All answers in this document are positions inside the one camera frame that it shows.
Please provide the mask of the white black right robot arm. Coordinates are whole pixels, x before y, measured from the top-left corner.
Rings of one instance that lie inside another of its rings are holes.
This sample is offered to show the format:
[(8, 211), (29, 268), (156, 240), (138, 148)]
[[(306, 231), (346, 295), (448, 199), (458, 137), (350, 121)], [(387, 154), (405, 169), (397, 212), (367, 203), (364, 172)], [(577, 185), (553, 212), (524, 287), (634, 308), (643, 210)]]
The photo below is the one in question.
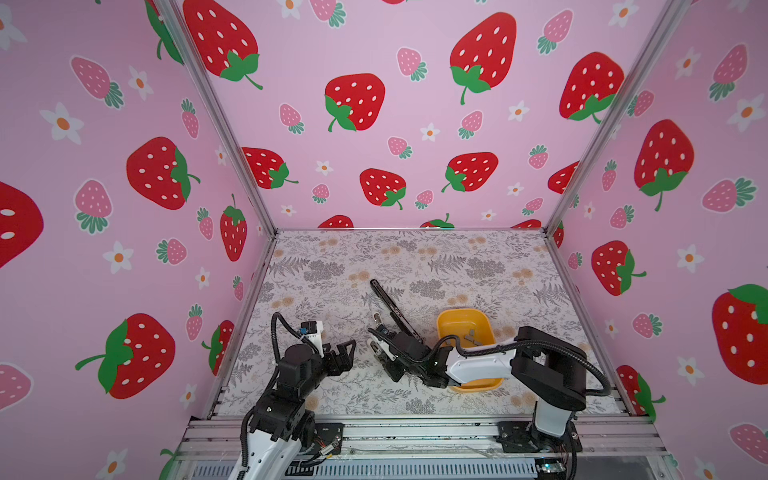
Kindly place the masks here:
[(519, 381), (538, 397), (533, 430), (551, 438), (562, 438), (573, 416), (586, 408), (593, 393), (587, 376), (605, 380), (581, 349), (534, 327), (521, 328), (509, 341), (473, 348), (463, 347), (457, 335), (429, 347), (382, 325), (369, 333), (371, 348), (394, 382), (406, 374), (439, 389), (479, 380)]

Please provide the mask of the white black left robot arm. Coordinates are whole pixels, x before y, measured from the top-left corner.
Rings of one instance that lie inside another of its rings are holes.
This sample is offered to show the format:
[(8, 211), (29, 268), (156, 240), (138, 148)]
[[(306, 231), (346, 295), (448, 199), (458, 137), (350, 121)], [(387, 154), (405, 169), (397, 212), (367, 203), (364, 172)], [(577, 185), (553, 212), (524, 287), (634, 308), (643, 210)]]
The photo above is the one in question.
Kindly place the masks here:
[(298, 458), (312, 448), (316, 436), (315, 413), (306, 400), (322, 380), (352, 369), (355, 350), (354, 340), (336, 350), (325, 344), (320, 353), (306, 342), (286, 349), (274, 378), (243, 418), (232, 479), (281, 479), (291, 467), (313, 467), (321, 461), (321, 453)]

